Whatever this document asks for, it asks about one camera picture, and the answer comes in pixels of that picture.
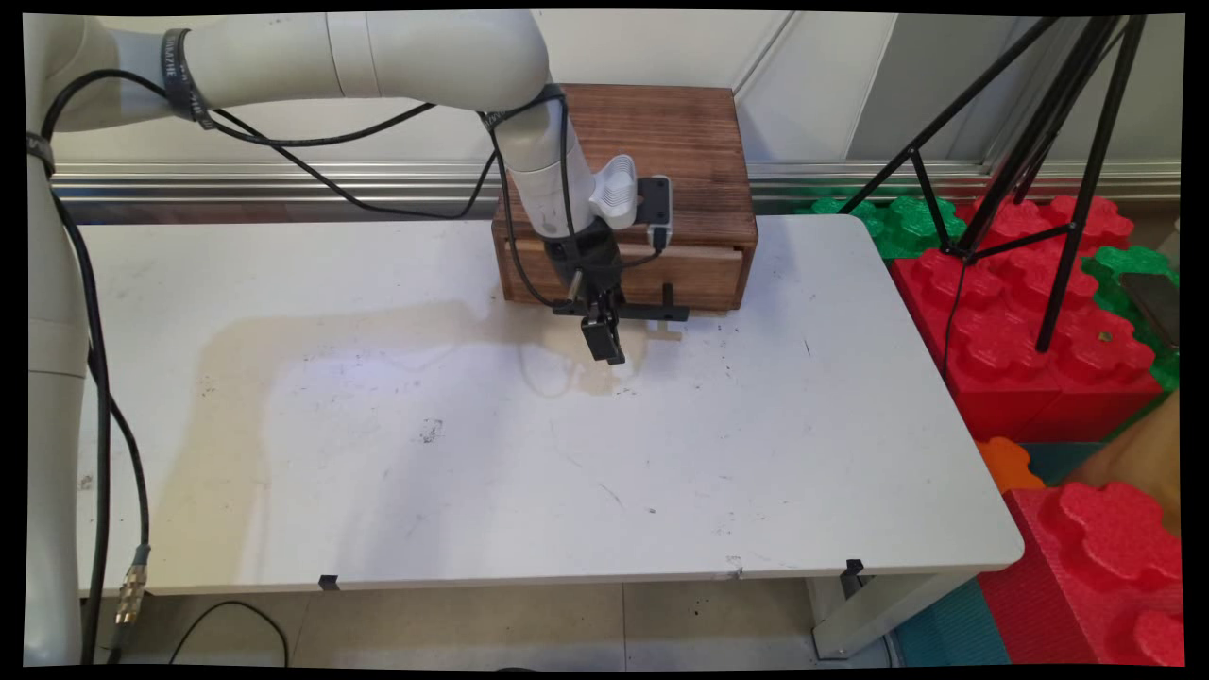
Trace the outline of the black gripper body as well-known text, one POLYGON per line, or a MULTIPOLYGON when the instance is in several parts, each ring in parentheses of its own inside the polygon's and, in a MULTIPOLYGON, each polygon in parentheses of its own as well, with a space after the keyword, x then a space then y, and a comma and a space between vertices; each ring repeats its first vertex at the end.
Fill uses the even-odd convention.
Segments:
POLYGON ((613 229, 586 227, 573 236, 544 238, 543 248, 567 290, 580 275, 574 296, 556 298, 548 306, 569 307, 572 301, 582 301, 604 311, 621 309, 621 250, 613 229))

